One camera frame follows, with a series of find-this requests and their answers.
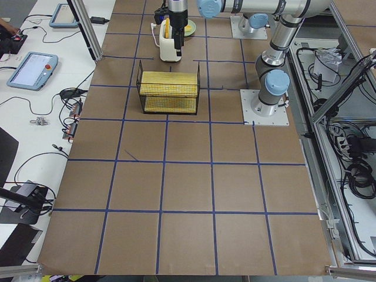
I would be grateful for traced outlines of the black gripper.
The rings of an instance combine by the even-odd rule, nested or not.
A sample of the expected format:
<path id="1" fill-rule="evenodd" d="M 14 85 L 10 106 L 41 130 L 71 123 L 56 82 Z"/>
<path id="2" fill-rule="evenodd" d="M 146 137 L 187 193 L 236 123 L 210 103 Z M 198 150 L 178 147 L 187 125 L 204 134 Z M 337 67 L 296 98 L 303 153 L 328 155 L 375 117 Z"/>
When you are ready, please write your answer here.
<path id="1" fill-rule="evenodd" d="M 184 46 L 184 28 L 188 24 L 188 10 L 170 11 L 170 24 L 174 32 L 174 48 L 177 56 L 182 55 Z"/>

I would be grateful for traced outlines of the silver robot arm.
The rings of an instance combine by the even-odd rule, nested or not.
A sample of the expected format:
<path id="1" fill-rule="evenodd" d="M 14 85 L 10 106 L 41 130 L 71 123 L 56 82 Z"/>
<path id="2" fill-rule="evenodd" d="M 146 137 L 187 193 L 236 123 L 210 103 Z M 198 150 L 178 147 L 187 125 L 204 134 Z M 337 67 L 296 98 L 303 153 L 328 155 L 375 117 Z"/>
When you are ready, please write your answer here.
<path id="1" fill-rule="evenodd" d="M 280 66 L 283 63 L 286 52 L 292 40 L 297 34 L 305 18 L 318 15 L 326 10 L 331 1 L 197 1 L 199 14 L 211 19 L 223 12 L 232 14 L 271 14 L 279 16 L 276 30 L 270 46 L 265 50 L 261 58 L 271 66 Z M 173 28 L 174 47 L 177 54 L 181 54 L 184 45 L 183 28 L 187 25 L 188 2 L 187 1 L 163 1 L 158 11 L 155 11 L 155 20 L 168 15 Z"/>
<path id="2" fill-rule="evenodd" d="M 227 11 L 224 3 L 217 2 L 204 1 L 203 4 L 198 4 L 197 7 L 201 16 L 211 19 L 219 13 Z M 244 7 L 241 8 L 240 4 L 236 6 L 234 2 L 231 10 L 232 14 L 243 13 L 243 17 L 248 20 L 246 27 L 249 29 L 260 29 L 264 26 L 262 25 L 264 19 L 261 16 L 268 14 L 279 16 L 276 30 L 270 40 L 270 46 L 256 61 L 256 71 L 261 83 L 261 90 L 258 93 L 258 97 L 252 100 L 251 107 L 255 114 L 265 118 L 269 118 L 276 113 L 280 98 L 286 94 L 290 86 L 288 74 L 281 70 L 280 67 L 284 64 L 286 53 L 305 16 L 305 12 L 298 10 L 298 8 L 286 12 L 284 4 L 278 4 L 276 8 L 273 7 L 270 9 L 246 9 Z M 177 54 L 181 55 L 181 48 L 184 45 L 184 28 L 188 24 L 188 8 L 187 5 L 173 8 L 171 2 L 166 9 L 172 26 L 174 47 Z"/>

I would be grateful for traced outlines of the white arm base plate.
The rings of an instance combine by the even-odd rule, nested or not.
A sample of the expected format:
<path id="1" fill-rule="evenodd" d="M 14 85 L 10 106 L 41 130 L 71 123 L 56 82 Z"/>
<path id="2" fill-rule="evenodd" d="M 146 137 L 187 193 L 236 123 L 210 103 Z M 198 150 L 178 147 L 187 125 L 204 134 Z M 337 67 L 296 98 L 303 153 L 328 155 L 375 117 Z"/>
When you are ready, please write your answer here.
<path id="1" fill-rule="evenodd" d="M 283 98 L 276 105 L 265 105 L 259 100 L 259 90 L 241 89 L 243 123 L 249 126 L 289 126 Z"/>

